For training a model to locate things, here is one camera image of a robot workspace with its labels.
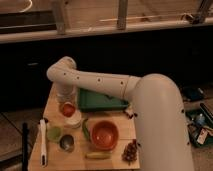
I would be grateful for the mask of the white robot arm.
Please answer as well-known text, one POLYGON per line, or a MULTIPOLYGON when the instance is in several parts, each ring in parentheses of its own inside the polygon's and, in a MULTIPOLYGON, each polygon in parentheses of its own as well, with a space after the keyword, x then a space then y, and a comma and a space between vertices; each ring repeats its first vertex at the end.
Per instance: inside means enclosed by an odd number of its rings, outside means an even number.
POLYGON ((194 171, 185 108, 179 88, 162 74, 142 77, 79 71, 63 57, 47 70, 60 101, 72 89, 88 89, 132 104, 139 147, 138 171, 194 171))

